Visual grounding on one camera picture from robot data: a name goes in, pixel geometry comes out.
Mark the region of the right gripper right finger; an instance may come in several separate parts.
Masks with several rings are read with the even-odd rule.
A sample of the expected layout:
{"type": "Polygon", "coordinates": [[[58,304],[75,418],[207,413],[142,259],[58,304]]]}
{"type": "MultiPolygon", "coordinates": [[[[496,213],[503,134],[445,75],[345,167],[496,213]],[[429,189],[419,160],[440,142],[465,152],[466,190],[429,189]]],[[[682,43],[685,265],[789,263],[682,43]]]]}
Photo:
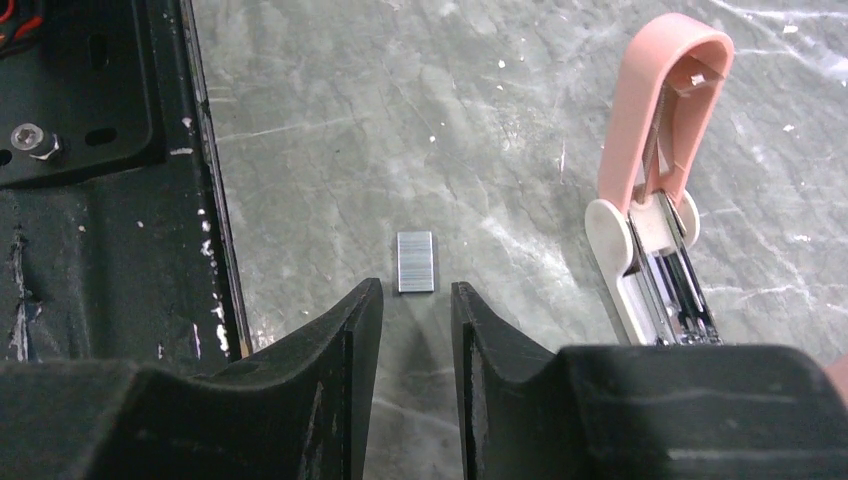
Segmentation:
{"type": "Polygon", "coordinates": [[[777,345],[551,352],[451,287],[468,479],[843,479],[847,409],[777,345]]]}

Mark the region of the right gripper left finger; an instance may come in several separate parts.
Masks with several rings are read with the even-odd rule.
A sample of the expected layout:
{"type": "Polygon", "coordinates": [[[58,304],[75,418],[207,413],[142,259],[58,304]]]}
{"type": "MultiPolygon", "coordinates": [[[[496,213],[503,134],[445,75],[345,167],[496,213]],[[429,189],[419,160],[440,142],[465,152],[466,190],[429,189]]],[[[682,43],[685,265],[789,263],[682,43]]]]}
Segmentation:
{"type": "Polygon", "coordinates": [[[376,278],[207,376],[131,361],[1,366],[5,479],[359,479],[383,320],[376,278]]]}

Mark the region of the small grey staple strip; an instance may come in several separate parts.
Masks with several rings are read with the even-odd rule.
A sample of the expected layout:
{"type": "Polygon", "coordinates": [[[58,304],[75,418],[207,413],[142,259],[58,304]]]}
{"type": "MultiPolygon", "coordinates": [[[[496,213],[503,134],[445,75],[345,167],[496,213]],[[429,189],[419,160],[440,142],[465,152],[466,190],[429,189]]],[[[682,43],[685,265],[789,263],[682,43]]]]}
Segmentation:
{"type": "Polygon", "coordinates": [[[435,291],[434,242],[430,231],[397,233],[398,291],[432,293],[435,291]]]}

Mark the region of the pink stapler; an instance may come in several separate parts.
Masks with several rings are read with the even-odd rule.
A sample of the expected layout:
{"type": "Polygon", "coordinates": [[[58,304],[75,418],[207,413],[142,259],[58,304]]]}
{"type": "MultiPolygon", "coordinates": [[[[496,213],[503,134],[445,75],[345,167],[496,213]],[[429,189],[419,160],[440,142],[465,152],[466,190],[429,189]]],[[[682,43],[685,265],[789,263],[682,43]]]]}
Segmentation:
{"type": "Polygon", "coordinates": [[[727,34],[667,13],[621,60],[585,231],[631,344],[722,341],[688,255],[701,223],[686,185],[733,59],[727,34]]]}

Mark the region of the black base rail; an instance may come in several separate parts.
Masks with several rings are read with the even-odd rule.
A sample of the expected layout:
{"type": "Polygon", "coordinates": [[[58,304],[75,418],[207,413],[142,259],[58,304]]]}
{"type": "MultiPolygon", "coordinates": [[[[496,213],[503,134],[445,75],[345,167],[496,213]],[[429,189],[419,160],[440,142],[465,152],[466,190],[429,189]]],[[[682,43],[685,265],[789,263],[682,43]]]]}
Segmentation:
{"type": "Polygon", "coordinates": [[[190,1],[1,5],[1,358],[252,351],[190,1]]]}

